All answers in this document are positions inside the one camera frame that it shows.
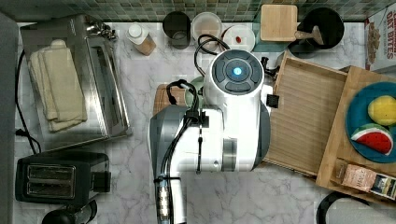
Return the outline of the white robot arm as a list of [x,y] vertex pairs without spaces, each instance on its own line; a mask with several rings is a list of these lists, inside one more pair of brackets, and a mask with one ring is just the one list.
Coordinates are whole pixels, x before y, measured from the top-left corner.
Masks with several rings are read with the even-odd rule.
[[192,102],[178,105],[169,95],[148,124],[158,224],[187,224],[182,173],[250,172],[261,163],[271,137],[263,84],[262,63],[228,49],[208,66],[200,90],[184,79],[166,86],[189,92]]

